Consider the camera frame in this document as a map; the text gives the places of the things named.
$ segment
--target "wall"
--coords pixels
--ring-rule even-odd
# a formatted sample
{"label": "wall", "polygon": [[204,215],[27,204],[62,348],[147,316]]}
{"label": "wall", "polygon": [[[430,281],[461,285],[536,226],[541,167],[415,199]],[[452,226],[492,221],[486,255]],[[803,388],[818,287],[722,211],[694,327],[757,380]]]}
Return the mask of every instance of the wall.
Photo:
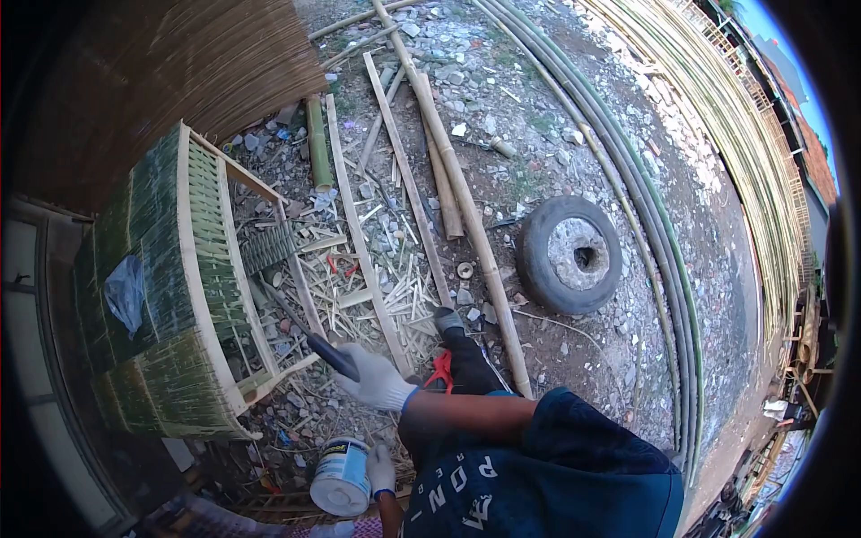
{"label": "wall", "polygon": [[97,0],[46,78],[15,189],[100,212],[181,119],[219,143],[324,88],[292,0]]}

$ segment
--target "white work glove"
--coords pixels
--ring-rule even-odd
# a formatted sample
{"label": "white work glove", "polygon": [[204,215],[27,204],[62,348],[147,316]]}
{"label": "white work glove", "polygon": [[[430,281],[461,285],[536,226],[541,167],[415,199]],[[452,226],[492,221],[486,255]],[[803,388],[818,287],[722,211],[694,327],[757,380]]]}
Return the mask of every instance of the white work glove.
{"label": "white work glove", "polygon": [[359,371],[359,382],[335,373],[335,381],[350,396],[380,411],[403,411],[418,386],[407,383],[384,356],[365,351],[357,343],[345,343],[338,351],[352,357]]}
{"label": "white work glove", "polygon": [[394,495],[394,465],[385,443],[374,445],[368,453],[365,472],[371,482],[371,497],[375,501],[379,500],[378,493],[390,492]]}

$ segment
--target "dark blue shirt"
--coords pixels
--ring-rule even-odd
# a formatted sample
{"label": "dark blue shirt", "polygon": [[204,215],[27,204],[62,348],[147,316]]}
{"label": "dark blue shirt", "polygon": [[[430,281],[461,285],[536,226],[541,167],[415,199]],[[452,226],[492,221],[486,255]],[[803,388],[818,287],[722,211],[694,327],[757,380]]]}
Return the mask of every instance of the dark blue shirt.
{"label": "dark blue shirt", "polygon": [[666,456],[566,388],[542,398],[517,446],[456,434],[432,452],[403,536],[672,538],[682,510]]}

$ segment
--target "bamboo pile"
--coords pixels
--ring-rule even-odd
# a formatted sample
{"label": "bamboo pile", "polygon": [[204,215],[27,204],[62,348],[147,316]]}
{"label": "bamboo pile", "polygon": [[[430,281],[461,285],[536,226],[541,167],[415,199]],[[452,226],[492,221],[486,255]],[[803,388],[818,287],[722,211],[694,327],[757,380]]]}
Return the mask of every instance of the bamboo pile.
{"label": "bamboo pile", "polygon": [[808,244],[793,185],[756,103],[709,41],[666,1],[583,0],[690,99],[727,164],[745,206],[764,292],[766,337],[791,327]]}

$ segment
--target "white paint can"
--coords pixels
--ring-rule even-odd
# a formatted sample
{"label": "white paint can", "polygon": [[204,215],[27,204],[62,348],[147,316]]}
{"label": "white paint can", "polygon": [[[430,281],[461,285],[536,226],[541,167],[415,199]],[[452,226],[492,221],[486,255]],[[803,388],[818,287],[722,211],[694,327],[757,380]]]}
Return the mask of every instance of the white paint can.
{"label": "white paint can", "polygon": [[371,483],[365,474],[370,447],[353,437],[335,437],[323,448],[311,483],[311,499],[334,516],[368,509]]}

